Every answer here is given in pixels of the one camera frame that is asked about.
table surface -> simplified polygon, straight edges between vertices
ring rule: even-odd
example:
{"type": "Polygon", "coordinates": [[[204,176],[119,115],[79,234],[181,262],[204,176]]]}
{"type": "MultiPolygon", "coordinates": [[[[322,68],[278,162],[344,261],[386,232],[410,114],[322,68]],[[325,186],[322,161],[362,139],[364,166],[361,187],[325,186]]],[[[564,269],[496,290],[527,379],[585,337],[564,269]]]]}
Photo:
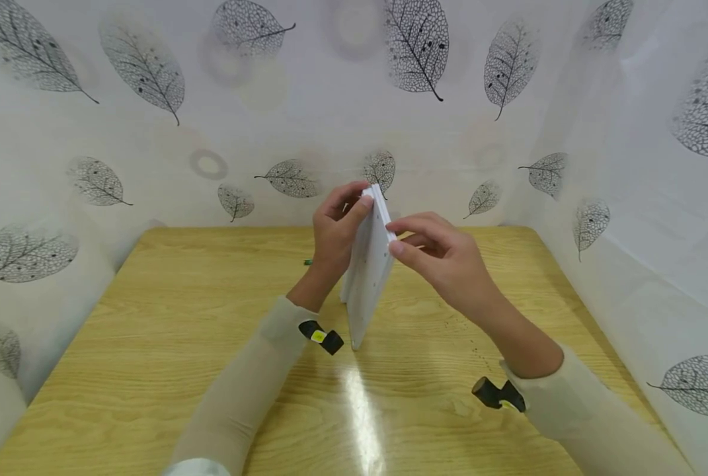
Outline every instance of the table surface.
{"type": "MultiPolygon", "coordinates": [[[[658,425],[542,241],[468,229],[500,289],[658,425]]],[[[155,475],[210,382],[305,271],[310,229],[153,229],[12,436],[0,475],[155,475]]],[[[338,289],[320,322],[348,342],[338,289]]],[[[498,352],[414,272],[393,267],[362,347],[307,346],[257,436],[248,475],[578,475],[524,415],[470,394],[498,352]]]]}

black clip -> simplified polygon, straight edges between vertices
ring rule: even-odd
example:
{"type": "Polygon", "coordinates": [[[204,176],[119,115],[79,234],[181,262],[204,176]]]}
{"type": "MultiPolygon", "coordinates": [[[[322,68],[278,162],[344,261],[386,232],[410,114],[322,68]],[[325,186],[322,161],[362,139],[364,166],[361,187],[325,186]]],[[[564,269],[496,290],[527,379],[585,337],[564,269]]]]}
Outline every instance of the black clip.
{"type": "Polygon", "coordinates": [[[521,413],[526,410],[526,402],[523,400],[523,395],[520,395],[518,389],[515,389],[515,386],[509,380],[504,382],[504,386],[501,389],[497,389],[497,386],[488,377],[481,377],[479,381],[475,382],[472,392],[486,407],[513,406],[521,413]]]}
{"type": "Polygon", "coordinates": [[[331,356],[343,347],[343,338],[335,331],[325,332],[317,321],[304,321],[298,325],[298,330],[310,341],[317,342],[331,356]]]}

wrist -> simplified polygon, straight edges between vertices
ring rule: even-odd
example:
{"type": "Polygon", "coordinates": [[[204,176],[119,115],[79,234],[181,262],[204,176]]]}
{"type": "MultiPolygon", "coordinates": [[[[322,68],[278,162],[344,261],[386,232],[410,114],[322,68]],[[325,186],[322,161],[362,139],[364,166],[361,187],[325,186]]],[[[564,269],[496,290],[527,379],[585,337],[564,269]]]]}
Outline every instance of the wrist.
{"type": "Polygon", "coordinates": [[[318,313],[339,277],[330,270],[312,264],[286,297],[294,305],[318,313]]]}
{"type": "Polygon", "coordinates": [[[509,315],[510,312],[514,312],[514,306],[494,286],[493,289],[483,292],[478,299],[474,300],[463,314],[470,322],[484,329],[492,325],[494,321],[503,319],[503,316],[509,315]]]}

white sleeve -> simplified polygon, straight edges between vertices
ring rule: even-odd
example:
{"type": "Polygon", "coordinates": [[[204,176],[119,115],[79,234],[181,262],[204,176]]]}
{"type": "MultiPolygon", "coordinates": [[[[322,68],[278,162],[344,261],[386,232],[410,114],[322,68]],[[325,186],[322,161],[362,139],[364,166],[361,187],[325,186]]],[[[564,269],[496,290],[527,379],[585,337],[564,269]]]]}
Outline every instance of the white sleeve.
{"type": "Polygon", "coordinates": [[[169,466],[163,472],[163,476],[230,476],[230,474],[221,463],[204,457],[194,457],[169,466]]]}
{"type": "Polygon", "coordinates": [[[167,470],[172,472],[165,476],[243,474],[253,437],[308,342],[298,325],[317,319],[314,312],[279,297],[203,395],[174,448],[167,470]]]}
{"type": "Polygon", "coordinates": [[[563,445],[585,475],[688,476],[694,472],[675,447],[606,387],[572,350],[542,379],[520,379],[502,361],[523,395],[536,430],[563,445]]]}

patterned backdrop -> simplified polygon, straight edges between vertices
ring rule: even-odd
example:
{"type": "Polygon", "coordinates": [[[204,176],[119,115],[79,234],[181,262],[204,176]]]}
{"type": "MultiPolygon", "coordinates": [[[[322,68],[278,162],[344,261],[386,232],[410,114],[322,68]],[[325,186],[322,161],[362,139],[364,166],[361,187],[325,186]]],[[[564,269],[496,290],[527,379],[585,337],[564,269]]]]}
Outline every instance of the patterned backdrop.
{"type": "Polygon", "coordinates": [[[708,0],[0,0],[0,444],[144,230],[358,177],[534,227],[708,475],[708,0]]]}

